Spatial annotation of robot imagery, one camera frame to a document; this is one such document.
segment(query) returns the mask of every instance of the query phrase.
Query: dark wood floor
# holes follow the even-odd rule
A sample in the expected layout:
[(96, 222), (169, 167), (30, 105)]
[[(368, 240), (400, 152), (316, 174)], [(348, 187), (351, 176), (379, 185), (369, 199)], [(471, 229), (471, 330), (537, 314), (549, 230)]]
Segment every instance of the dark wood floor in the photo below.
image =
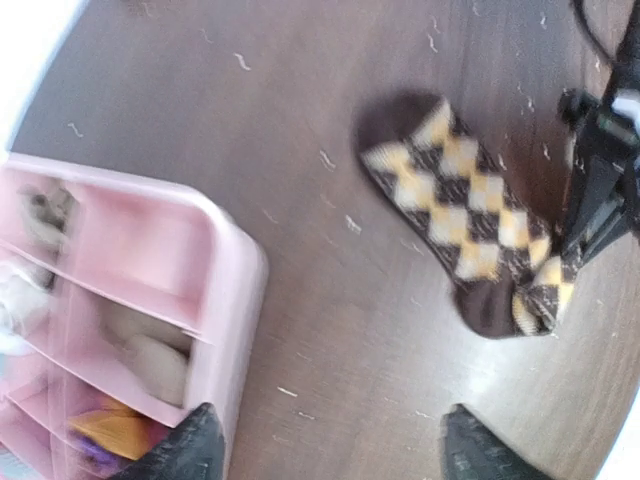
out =
[[(590, 3), (613, 44), (628, 2)], [(455, 402), (584, 480), (638, 385), (637, 246), (625, 238), (584, 271), (557, 338), (485, 340), (364, 178), (352, 136), (380, 96), (443, 92), (553, 220), (567, 176), (557, 99), (607, 75), (566, 1), (93, 0), (14, 150), (193, 185), (264, 245), (232, 480), (440, 479)]]

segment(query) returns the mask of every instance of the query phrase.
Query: white item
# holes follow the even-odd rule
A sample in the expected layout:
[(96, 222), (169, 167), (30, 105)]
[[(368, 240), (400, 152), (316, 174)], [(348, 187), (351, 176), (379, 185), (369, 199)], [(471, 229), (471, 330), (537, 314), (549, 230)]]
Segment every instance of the white item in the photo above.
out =
[(0, 331), (25, 337), (42, 321), (49, 294), (34, 281), (35, 268), (0, 264)]
[(33, 348), (20, 335), (6, 328), (0, 328), (0, 355), (22, 357), (33, 352)]

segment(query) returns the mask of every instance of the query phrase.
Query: white debris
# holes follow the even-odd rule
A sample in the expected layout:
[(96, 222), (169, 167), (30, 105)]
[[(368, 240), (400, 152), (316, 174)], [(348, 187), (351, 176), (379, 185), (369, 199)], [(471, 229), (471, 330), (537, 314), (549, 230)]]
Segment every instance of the white debris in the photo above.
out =
[(331, 245), (332, 247), (338, 247), (338, 246), (339, 246), (336, 242), (334, 242), (333, 240), (331, 240), (331, 239), (327, 236), (327, 234), (326, 234), (326, 233), (323, 233), (323, 234), (322, 234), (322, 237), (323, 237), (323, 238), (327, 241), (327, 243), (328, 243), (329, 245)]
[(413, 242), (409, 243), (406, 240), (404, 240), (403, 238), (401, 238), (400, 239), (400, 244), (403, 247), (408, 248), (409, 250), (413, 250), (414, 252), (416, 252), (421, 257), (424, 257), (424, 252), (422, 250), (420, 250), (415, 243), (413, 243)]
[(344, 218), (347, 221), (347, 227), (349, 228), (349, 230), (351, 230), (356, 235), (360, 235), (362, 233), (362, 227), (354, 222), (353, 218), (351, 218), (349, 215), (345, 215)]
[[(533, 98), (531, 98), (529, 95), (524, 93), (524, 91), (522, 90), (522, 83), (518, 82), (517, 88), (518, 88), (518, 93), (527, 99), (527, 108), (529, 109), (529, 111), (535, 112), (536, 109), (534, 107)], [(522, 109), (521, 109), (521, 115), (524, 115), (524, 110)]]
[(435, 30), (435, 32), (442, 33), (440, 30), (438, 30), (438, 21), (436, 20), (436, 17), (431, 15), (431, 21), (433, 22), (433, 29)]
[(336, 164), (331, 161), (329, 155), (327, 155), (327, 152), (325, 152), (324, 150), (320, 150), (320, 159), (322, 160), (324, 168), (326, 168), (330, 172), (333, 172), (336, 169)]
[(267, 212), (264, 208), (262, 209), (262, 213), (264, 213), (264, 216), (267, 217), (271, 223), (274, 225), (280, 225), (280, 222), (273, 218), (273, 215)]
[(293, 393), (291, 390), (287, 390), (286, 388), (278, 387), (278, 391), (284, 393), (285, 395), (289, 395), (290, 397), (298, 398), (297, 393)]
[(306, 418), (307, 420), (315, 420), (316, 419), (316, 417), (313, 417), (311, 415), (307, 415), (304, 412), (298, 412), (298, 416), (302, 417), (302, 418)]
[(416, 410), (416, 415), (422, 418), (428, 418), (429, 420), (435, 420), (431, 415), (427, 415), (426, 413), (421, 412), (420, 410)]
[(239, 53), (234, 53), (233, 56), (238, 59), (238, 63), (240, 64), (240, 68), (242, 68), (243, 70), (245, 70), (247, 72), (251, 71), (251, 67), (247, 65), (247, 62), (245, 62), (244, 56), (242, 56)]
[(272, 435), (272, 438), (273, 438), (276, 442), (281, 443), (281, 444), (283, 444), (283, 445), (288, 445), (288, 446), (290, 446), (290, 447), (291, 447), (291, 446), (293, 446), (293, 442), (290, 442), (289, 440), (285, 440), (284, 438), (280, 438), (280, 437), (278, 437), (277, 435)]
[(154, 3), (149, 3), (149, 2), (140, 2), (140, 4), (144, 7), (144, 13), (147, 14), (147, 17), (149, 18), (156, 18), (155, 15), (151, 14), (151, 6), (153, 6), (153, 8), (155, 8), (155, 4)]
[(507, 171), (507, 165), (504, 163), (504, 158), (501, 154), (498, 154), (498, 163), (500, 164), (500, 168), (502, 168), (505, 172)]
[(67, 127), (70, 127), (71, 130), (73, 130), (73, 133), (76, 134), (76, 137), (78, 138), (82, 138), (84, 137), (84, 133), (80, 133), (80, 131), (78, 130), (78, 128), (76, 127), (76, 124), (73, 122), (69, 122), (67, 123)]
[(204, 41), (213, 45), (214, 42), (213, 42), (213, 40), (211, 40), (209, 38), (209, 35), (207, 35), (207, 31), (204, 28), (201, 28), (200, 31), (202, 32), (202, 36), (204, 37)]
[(429, 37), (429, 47), (431, 47), (431, 50), (433, 50), (435, 53), (438, 53), (438, 49), (436, 48), (436, 42), (433, 39), (433, 37), (427, 33), (427, 37)]
[(549, 154), (549, 146), (546, 143), (542, 144), (542, 154), (544, 155), (544, 158), (551, 161), (551, 155)]
[(327, 198), (327, 196), (324, 193), (320, 194), (320, 200), (322, 200), (322, 203), (324, 203), (327, 207), (336, 208), (336, 206), (333, 203), (331, 203), (331, 201)]

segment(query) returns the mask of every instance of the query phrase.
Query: folded cloth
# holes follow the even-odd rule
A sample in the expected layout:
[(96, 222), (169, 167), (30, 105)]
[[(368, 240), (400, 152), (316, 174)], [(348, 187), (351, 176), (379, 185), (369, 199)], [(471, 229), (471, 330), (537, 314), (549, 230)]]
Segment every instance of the folded cloth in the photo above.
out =
[(365, 169), (440, 260), (474, 331), (555, 328), (580, 258), (552, 251), (552, 230), (514, 195), (445, 98), (407, 95), (372, 110), (358, 141)]

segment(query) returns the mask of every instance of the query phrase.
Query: pink plastic organizer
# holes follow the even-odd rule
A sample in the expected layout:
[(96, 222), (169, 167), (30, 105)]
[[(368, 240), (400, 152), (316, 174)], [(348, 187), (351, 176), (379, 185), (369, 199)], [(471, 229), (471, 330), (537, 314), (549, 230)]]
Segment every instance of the pink plastic organizer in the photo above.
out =
[[(78, 201), (57, 259), (25, 233), (20, 189), (61, 180)], [(168, 427), (211, 402), (226, 467), (266, 280), (261, 249), (199, 192), (157, 180), (12, 154), (0, 169), (0, 261), (22, 257), (58, 275), (36, 351), (5, 357), (0, 444), (46, 479), (96, 478), (79, 460), (67, 420), (99, 393)], [(184, 407), (149, 395), (101, 335), (112, 303), (194, 338)]]

